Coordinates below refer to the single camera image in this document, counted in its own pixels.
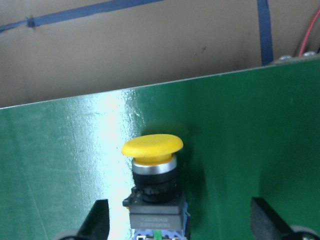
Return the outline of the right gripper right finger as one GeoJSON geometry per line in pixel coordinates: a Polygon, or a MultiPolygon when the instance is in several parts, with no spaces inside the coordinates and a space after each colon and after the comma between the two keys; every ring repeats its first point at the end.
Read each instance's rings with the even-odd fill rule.
{"type": "Polygon", "coordinates": [[[297,239],[297,234],[262,197],[251,198],[250,230],[255,240],[297,239]]]}

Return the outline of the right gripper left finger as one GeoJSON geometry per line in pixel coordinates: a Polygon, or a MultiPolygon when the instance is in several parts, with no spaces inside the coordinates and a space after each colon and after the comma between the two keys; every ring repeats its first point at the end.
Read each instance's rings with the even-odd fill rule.
{"type": "Polygon", "coordinates": [[[110,233],[108,199],[96,200],[80,226],[75,240],[107,240],[110,233]]]}

